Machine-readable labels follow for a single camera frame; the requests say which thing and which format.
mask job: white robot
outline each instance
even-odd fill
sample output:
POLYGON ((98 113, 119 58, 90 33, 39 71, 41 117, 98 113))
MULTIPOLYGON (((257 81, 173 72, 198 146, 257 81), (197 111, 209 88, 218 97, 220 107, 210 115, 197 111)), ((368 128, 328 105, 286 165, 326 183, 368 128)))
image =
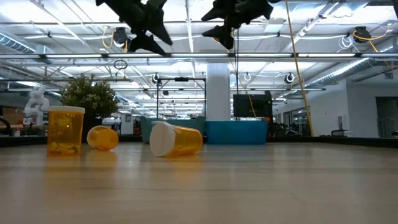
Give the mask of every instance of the white robot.
POLYGON ((45 91, 45 87, 33 87, 29 93, 29 102, 25 106, 25 117, 35 116, 36 125, 43 125, 43 112, 49 110, 49 100, 44 98, 45 91))

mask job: table surface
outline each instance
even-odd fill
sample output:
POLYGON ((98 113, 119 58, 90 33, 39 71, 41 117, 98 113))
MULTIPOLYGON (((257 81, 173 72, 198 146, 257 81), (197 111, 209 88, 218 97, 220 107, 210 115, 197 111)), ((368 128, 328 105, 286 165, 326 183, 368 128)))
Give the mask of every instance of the table surface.
POLYGON ((47 158, 0 149, 1 223, 394 223, 398 152, 312 143, 204 146, 158 158, 149 145, 47 158))

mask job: potted plant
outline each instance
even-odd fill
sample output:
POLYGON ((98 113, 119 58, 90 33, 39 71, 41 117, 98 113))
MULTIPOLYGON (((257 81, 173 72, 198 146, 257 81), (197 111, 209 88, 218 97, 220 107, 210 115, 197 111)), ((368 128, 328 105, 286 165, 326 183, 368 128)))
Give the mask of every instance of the potted plant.
POLYGON ((117 112, 116 93, 107 82, 94 82, 91 77, 81 76, 69 83, 61 91, 61 103, 65 106, 79 106, 86 109, 83 120, 83 137, 85 141, 88 131, 101 125, 102 119, 117 112))

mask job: white column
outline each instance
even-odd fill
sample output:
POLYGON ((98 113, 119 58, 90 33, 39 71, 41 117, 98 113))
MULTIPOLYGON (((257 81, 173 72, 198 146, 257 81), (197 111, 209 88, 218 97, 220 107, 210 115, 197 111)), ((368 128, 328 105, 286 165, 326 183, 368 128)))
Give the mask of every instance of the white column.
POLYGON ((229 121, 231 114, 229 68, 227 63, 207 65, 207 104, 208 121, 229 121))

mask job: blue bin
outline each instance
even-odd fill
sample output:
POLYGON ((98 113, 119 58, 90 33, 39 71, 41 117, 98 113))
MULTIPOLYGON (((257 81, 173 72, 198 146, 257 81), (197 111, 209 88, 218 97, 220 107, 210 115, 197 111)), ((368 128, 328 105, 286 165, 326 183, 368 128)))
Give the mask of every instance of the blue bin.
POLYGON ((268 123, 266 121, 207 121, 208 144, 265 144, 268 123))

